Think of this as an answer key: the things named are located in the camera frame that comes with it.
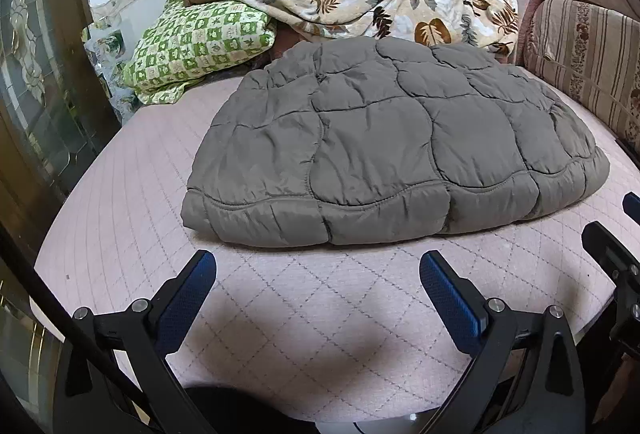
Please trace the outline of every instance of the bed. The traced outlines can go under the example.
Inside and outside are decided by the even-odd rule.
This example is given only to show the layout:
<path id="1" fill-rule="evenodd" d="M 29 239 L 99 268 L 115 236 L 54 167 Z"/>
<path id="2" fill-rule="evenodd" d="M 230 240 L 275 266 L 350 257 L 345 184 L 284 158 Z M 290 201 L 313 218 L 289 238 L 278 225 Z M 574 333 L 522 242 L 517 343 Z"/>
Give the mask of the bed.
<path id="1" fill-rule="evenodd" d="M 557 90 L 610 161 L 604 186 L 563 211 L 374 247 L 264 250 L 198 235 L 180 220 L 186 181 L 212 116 L 239 81 L 204 83 L 174 105 L 142 108 L 76 186 L 36 262 L 70 313 L 107 313 L 151 297 L 195 250 L 212 251 L 218 279 L 167 358 L 185 386 L 231 385 L 314 421 L 418 412 L 440 405 L 469 361 L 420 286 L 425 251 L 439 250 L 483 295 L 515 309 L 561 306 L 575 335 L 614 289 L 581 248 L 585 224 L 599 220 L 640 256 L 636 225 L 621 205 L 626 192 L 640 192 L 640 173 L 609 129 Z"/>

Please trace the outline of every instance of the green checkered pillow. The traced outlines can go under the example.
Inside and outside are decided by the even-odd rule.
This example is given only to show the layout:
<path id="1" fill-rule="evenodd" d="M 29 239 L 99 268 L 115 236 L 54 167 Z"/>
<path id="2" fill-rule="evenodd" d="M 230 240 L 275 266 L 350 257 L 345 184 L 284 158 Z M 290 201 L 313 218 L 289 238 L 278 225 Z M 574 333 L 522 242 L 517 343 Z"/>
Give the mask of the green checkered pillow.
<path id="1" fill-rule="evenodd" d="M 144 104 L 175 103 L 185 88 L 214 71 L 246 62 L 275 40 L 270 17 L 235 0 L 185 8 L 166 0 L 124 70 Z"/>

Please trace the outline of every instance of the pillow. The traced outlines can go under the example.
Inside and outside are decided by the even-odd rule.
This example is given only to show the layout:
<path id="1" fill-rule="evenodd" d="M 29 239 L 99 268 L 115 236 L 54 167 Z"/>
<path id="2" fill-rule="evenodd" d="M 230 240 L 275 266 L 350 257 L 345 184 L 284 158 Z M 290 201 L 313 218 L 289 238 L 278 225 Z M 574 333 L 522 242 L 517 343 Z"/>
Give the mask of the pillow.
<path id="1" fill-rule="evenodd" d="M 144 104 L 175 103 L 203 76 L 268 51 L 275 40 L 271 18 L 235 0 L 183 7 L 166 0 L 124 70 L 124 83 Z"/>
<path id="2" fill-rule="evenodd" d="M 600 118 L 640 156 L 640 22 L 572 0 L 545 0 L 533 17 L 525 67 Z"/>

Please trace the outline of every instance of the metal bolt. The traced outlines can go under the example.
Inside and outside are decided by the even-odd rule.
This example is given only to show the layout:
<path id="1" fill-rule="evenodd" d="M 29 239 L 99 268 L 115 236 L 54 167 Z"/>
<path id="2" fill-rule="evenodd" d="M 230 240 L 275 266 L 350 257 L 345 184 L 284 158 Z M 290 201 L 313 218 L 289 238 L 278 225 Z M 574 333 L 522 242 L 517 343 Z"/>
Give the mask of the metal bolt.
<path id="1" fill-rule="evenodd" d="M 505 304 L 500 299 L 491 299 L 489 300 L 489 309 L 495 311 L 496 313 L 500 313 L 504 311 Z"/>
<path id="2" fill-rule="evenodd" d="M 147 302 L 145 299 L 135 300 L 131 305 L 132 311 L 135 311 L 136 313 L 142 313 L 142 311 L 144 311 L 148 307 L 149 307 L 149 302 Z"/>
<path id="3" fill-rule="evenodd" d="M 561 319 L 564 316 L 564 311 L 562 311 L 560 306 L 549 306 L 549 313 L 557 319 Z"/>
<path id="4" fill-rule="evenodd" d="M 84 307 L 78 308 L 74 313 L 74 318 L 76 320 L 82 320 L 85 316 L 87 316 L 88 313 L 89 313 L 89 308 L 84 308 Z"/>

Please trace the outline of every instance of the striped cushion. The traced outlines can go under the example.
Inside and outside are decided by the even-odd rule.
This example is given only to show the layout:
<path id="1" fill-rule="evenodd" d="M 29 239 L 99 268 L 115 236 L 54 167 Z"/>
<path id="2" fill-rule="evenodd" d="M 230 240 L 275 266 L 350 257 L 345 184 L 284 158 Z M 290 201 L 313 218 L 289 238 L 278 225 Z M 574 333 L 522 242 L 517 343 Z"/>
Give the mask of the striped cushion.
<path id="1" fill-rule="evenodd" d="M 640 153 L 640 23 L 584 2 L 545 0 L 524 61 Z"/>

